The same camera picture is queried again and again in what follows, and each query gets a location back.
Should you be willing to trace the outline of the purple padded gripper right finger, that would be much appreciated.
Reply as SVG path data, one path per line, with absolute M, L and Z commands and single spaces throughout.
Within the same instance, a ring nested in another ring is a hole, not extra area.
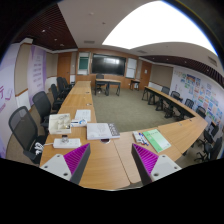
M 181 170 L 167 155 L 158 156 L 140 145 L 132 144 L 131 153 L 143 185 Z

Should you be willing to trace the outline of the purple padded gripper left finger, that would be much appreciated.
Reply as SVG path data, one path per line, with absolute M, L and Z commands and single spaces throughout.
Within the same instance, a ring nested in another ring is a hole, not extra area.
M 79 184 L 90 153 L 90 144 L 85 144 L 65 155 L 54 155 L 41 166 L 41 169 L 72 183 Z

